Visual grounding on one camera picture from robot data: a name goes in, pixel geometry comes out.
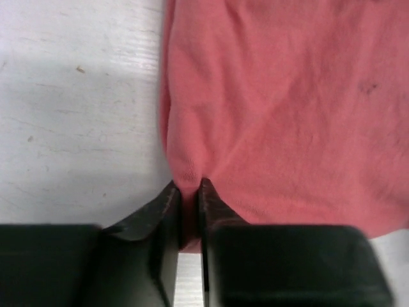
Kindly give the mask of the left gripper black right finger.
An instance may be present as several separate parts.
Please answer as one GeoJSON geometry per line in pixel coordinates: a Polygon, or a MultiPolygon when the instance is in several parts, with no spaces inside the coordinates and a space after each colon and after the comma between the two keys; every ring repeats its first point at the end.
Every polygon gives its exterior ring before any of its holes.
{"type": "Polygon", "coordinates": [[[201,180],[197,192],[197,210],[201,235],[204,305],[225,306],[226,303],[223,301],[222,294],[223,287],[219,285],[222,261],[213,255],[222,251],[223,247],[221,243],[217,244],[211,238],[211,234],[219,227],[245,225],[246,221],[221,199],[212,181],[208,178],[201,180]]]}

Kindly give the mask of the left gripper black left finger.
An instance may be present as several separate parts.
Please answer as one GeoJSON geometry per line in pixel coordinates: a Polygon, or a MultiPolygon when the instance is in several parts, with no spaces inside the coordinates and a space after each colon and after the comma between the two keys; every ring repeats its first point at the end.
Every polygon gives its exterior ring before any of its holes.
{"type": "Polygon", "coordinates": [[[102,306],[172,306],[178,263],[180,192],[159,195],[108,228],[102,306]]]}

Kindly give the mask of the salmon pink t-shirt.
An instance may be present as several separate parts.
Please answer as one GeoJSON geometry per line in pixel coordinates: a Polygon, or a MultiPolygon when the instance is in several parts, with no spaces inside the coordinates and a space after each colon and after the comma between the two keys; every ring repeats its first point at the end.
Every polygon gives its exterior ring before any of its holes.
{"type": "Polygon", "coordinates": [[[203,178],[250,223],[408,226],[407,1],[167,1],[161,71],[182,250],[203,178]]]}

